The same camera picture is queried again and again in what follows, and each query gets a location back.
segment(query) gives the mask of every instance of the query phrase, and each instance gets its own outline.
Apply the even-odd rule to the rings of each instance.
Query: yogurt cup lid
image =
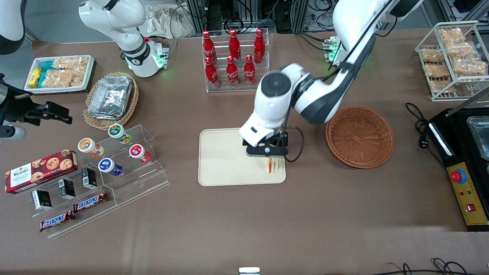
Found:
[[[115,167],[115,163],[113,160],[111,160],[110,158],[105,158],[105,159],[102,159],[99,163],[98,163],[98,169],[101,171],[101,172],[110,172],[112,170],[114,170],[114,167]]]
[[[109,127],[107,132],[109,133],[109,136],[112,138],[120,138],[124,134],[124,126],[118,123],[112,124],[112,126]]]
[[[131,157],[137,159],[137,158],[141,157],[145,153],[145,151],[146,150],[144,150],[143,146],[141,146],[139,144],[134,144],[129,149],[129,155],[131,155]]]
[[[78,143],[78,150],[83,153],[88,153],[91,152],[95,148],[95,141],[93,139],[86,137],[83,138],[79,143]]]

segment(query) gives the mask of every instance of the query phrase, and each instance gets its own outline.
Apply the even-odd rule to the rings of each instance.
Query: aluminum foil container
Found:
[[[126,113],[132,87],[127,77],[103,77],[93,93],[88,113],[99,119],[121,119]]]

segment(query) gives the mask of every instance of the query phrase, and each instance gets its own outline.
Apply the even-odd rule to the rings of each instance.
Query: yellow control panel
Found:
[[[450,166],[446,171],[452,182],[453,191],[455,191],[455,196],[462,210],[465,224],[468,226],[489,224],[465,162]]]

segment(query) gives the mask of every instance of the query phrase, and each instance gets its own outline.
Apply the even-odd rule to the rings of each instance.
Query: brown tabletop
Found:
[[[182,39],[168,69],[136,78],[140,98],[127,126],[142,124],[155,139],[170,185],[61,238],[38,233],[32,205],[0,195],[0,270],[3,274],[370,274],[407,262],[432,268],[430,258],[487,273],[489,234],[465,232],[446,172],[418,147],[415,119],[405,102],[427,118],[456,103],[433,103],[414,48],[427,29],[393,31],[375,48],[342,107],[361,105],[381,114],[396,139],[391,158],[371,169],[340,162],[325,141],[324,125],[294,111],[289,125],[305,133],[302,157],[287,164],[281,184],[203,187],[197,180],[199,133],[241,127],[253,94],[207,94],[200,39]],[[323,54],[294,35],[271,36],[271,69],[292,62],[327,74]],[[131,73],[115,43],[34,43],[34,56],[90,54],[95,79]],[[83,137],[102,140],[82,116],[86,94],[40,96],[70,109],[73,124],[26,125],[27,137],[0,144],[0,168],[18,167]],[[300,136],[291,133],[295,155]]]

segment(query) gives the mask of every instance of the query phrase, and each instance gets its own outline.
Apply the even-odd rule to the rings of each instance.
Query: brown wicker basket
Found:
[[[127,77],[133,81],[133,88],[131,89],[131,97],[129,98],[129,102],[127,103],[126,114],[120,120],[93,118],[92,116],[90,116],[88,109],[83,111],[83,117],[85,118],[85,121],[89,125],[91,125],[95,128],[98,128],[98,129],[102,129],[102,130],[107,130],[109,128],[109,126],[111,126],[114,123],[119,123],[121,125],[126,124],[129,121],[129,118],[131,118],[131,116],[133,115],[134,110],[136,109],[137,99],[139,98],[139,88],[137,87],[136,81],[134,80],[134,78],[132,76],[130,76],[129,74],[127,74],[125,72],[113,72],[113,73],[109,73],[106,76]],[[90,93],[87,96],[87,100],[85,101],[87,104],[87,107],[89,106],[89,104],[92,100],[93,93],[97,89],[97,86],[98,86],[98,81],[97,81],[97,83],[95,83],[95,85],[93,85],[93,87],[90,90]]]
[[[377,167],[394,150],[394,134],[387,121],[361,106],[339,110],[326,125],[326,141],[337,158],[356,168]]]

